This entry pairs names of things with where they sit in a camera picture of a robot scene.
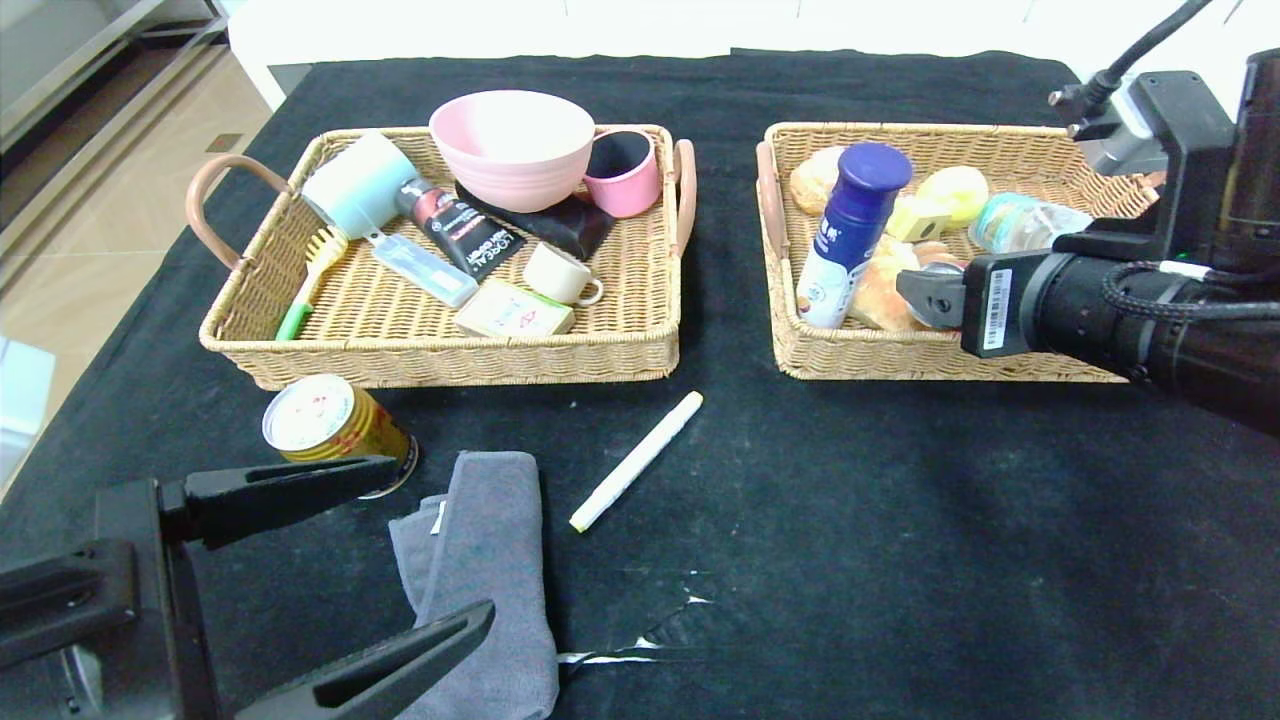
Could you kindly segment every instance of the gray cloth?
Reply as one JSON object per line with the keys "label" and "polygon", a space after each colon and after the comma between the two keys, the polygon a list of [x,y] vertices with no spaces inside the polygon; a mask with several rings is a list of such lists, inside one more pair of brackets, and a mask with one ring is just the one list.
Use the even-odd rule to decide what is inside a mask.
{"label": "gray cloth", "polygon": [[[439,534],[431,534],[444,502]],[[543,592],[538,464],[526,452],[463,452],[445,496],[388,529],[416,625],[492,598],[484,643],[401,714],[417,720],[534,720],[559,693]]]}

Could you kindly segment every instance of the small white cup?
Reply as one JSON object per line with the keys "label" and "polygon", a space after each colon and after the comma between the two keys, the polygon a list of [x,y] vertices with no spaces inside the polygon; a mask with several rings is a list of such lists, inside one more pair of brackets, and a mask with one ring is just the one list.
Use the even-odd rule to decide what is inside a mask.
{"label": "small white cup", "polygon": [[[534,292],[564,305],[586,307],[604,296],[604,283],[591,275],[591,268],[553,245],[539,242],[525,264],[525,284]],[[595,286],[590,297],[581,297],[582,290]]]}

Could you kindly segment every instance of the tin can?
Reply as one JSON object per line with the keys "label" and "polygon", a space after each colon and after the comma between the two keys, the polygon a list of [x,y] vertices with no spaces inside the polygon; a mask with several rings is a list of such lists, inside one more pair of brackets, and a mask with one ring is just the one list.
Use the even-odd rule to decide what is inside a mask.
{"label": "tin can", "polygon": [[262,415],[262,438],[291,462],[360,455],[399,460],[396,480],[361,500],[398,488],[421,455],[417,438],[401,429],[371,395],[330,374],[308,375],[282,389]]}

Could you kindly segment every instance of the basket handle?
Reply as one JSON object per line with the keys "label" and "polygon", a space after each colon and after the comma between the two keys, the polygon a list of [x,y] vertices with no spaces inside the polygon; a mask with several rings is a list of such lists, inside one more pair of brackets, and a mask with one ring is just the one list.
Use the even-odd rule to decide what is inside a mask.
{"label": "basket handle", "polygon": [[238,252],[232,250],[214,228],[209,225],[209,222],[205,220],[205,199],[209,196],[209,188],[223,174],[223,170],[230,168],[244,168],[262,178],[276,192],[289,192],[291,188],[284,178],[271,172],[262,163],[244,155],[215,155],[196,170],[195,177],[191,178],[191,184],[187,186],[187,223],[191,225],[191,231],[196,233],[196,237],[200,238],[200,242],[204,242],[205,247],[223,261],[223,265],[234,270],[247,259],[241,258]]}
{"label": "basket handle", "polygon": [[776,258],[786,256],[787,224],[782,220],[782,192],[778,174],[773,169],[773,147],[768,141],[755,146],[755,165],[759,176],[760,214],[764,215],[764,234]]}
{"label": "basket handle", "polygon": [[680,183],[680,205],[676,209],[676,243],[671,251],[680,258],[685,254],[689,236],[694,232],[694,214],[698,211],[698,163],[694,160],[692,141],[676,141],[673,160]]}

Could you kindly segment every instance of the bread roll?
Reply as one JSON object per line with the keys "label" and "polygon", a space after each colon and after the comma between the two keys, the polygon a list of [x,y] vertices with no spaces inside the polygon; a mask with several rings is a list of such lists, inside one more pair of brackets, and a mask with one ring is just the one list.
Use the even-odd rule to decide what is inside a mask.
{"label": "bread roll", "polygon": [[968,268],[969,263],[956,258],[950,252],[934,252],[933,255],[925,255],[920,258],[920,266],[925,266],[929,263],[946,263],[947,265],[955,265],[956,268]]}
{"label": "bread roll", "polygon": [[791,197],[801,210],[820,215],[827,209],[831,190],[836,187],[836,178],[840,176],[837,163],[844,151],[844,145],[823,147],[791,170]]}
{"label": "bread roll", "polygon": [[937,255],[938,252],[947,252],[947,243],[937,240],[927,240],[924,242],[915,243],[911,250],[915,252],[916,258],[924,258],[927,255]]}
{"label": "bread roll", "polygon": [[873,328],[923,329],[924,325],[911,315],[906,300],[897,293],[897,274],[919,269],[920,264],[910,245],[883,237],[858,281],[849,314]]}

